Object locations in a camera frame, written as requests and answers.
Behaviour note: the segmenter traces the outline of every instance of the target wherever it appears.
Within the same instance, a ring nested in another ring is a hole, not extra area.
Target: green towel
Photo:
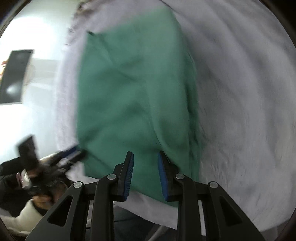
[[[101,178],[134,153],[131,188],[164,201],[157,168],[163,150],[198,181],[196,73],[168,8],[89,33],[78,81],[77,134],[86,175]]]

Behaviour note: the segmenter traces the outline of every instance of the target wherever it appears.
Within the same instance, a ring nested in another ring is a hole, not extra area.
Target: gray fabric
[[[259,1],[164,3],[174,10],[196,62],[204,141],[201,180],[217,181],[259,230],[284,222],[296,203],[296,50],[292,41]],[[100,32],[159,5],[163,2],[93,0],[76,16],[57,82],[59,149],[76,142],[75,87],[86,31]],[[124,204],[132,212],[176,227],[176,211],[136,196]],[[141,205],[146,208],[135,210]]]
[[[114,207],[115,241],[143,241],[154,224],[119,207]],[[90,240],[90,229],[86,229],[86,241]],[[176,230],[168,229],[153,241],[174,241]]]
[[[10,213],[6,210],[0,208],[0,215],[10,217]]]

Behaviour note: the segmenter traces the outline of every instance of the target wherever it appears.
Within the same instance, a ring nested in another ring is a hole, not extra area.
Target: black monitor
[[[21,103],[24,77],[33,50],[11,52],[0,80],[0,104]]]

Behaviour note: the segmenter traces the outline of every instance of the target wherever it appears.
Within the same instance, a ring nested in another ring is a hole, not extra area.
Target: metal screw
[[[115,174],[109,174],[107,177],[109,180],[114,180],[116,178]]]
[[[182,173],[178,173],[178,174],[176,174],[176,178],[177,179],[179,179],[179,180],[182,180],[182,179],[184,179],[184,174],[182,174]]]
[[[218,187],[218,183],[216,183],[216,182],[210,182],[210,187],[211,188],[217,188]]]
[[[82,186],[82,183],[81,182],[76,182],[74,183],[73,185],[75,188],[80,188]]]

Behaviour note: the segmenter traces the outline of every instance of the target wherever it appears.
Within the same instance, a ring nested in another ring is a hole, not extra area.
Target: white wall
[[[23,104],[0,106],[0,163],[17,156],[15,144],[36,135],[39,156],[56,151],[53,83],[78,0],[32,0],[0,38],[0,62],[12,50],[34,49]]]

